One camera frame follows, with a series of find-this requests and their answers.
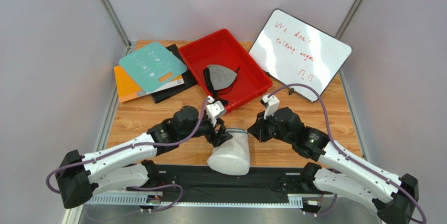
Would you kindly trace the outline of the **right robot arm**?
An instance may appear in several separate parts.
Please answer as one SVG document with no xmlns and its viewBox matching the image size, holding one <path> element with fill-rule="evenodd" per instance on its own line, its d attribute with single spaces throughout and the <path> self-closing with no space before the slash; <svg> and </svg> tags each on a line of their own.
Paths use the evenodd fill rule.
<svg viewBox="0 0 447 224">
<path fill-rule="evenodd" d="M 300 175 L 304 187 L 337 194 L 364 205 L 385 223 L 409 223 L 418 204 L 418 180 L 383 170 L 356 156 L 337 141 L 305 126 L 289 108 L 272 115 L 260 112 L 248 132 L 260 142 L 286 142 L 304 158 L 312 159 Z"/>
</svg>

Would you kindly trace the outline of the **white mesh laundry bag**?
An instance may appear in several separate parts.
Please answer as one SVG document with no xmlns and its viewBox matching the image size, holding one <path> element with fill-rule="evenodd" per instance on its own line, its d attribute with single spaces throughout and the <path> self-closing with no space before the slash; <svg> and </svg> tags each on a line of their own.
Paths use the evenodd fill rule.
<svg viewBox="0 0 447 224">
<path fill-rule="evenodd" d="M 213 149 L 213 153 L 207 159 L 207 165 L 221 174 L 246 175 L 251 166 L 249 133 L 239 128 L 230 128 L 227 132 L 232 138 Z"/>
</svg>

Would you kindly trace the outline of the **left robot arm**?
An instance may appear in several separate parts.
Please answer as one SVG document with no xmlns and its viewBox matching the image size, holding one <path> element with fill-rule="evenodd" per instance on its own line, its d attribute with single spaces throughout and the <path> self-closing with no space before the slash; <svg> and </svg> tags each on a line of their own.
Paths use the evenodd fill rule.
<svg viewBox="0 0 447 224">
<path fill-rule="evenodd" d="M 81 206 L 111 190 L 159 186 L 159 175 L 150 159 L 193 137 L 204 136 L 214 147 L 232 139 L 221 119 L 224 114 L 226 109 L 219 102 L 204 106 L 202 111 L 187 105 L 123 144 L 87 154 L 68 152 L 54 173 L 64 208 Z"/>
</svg>

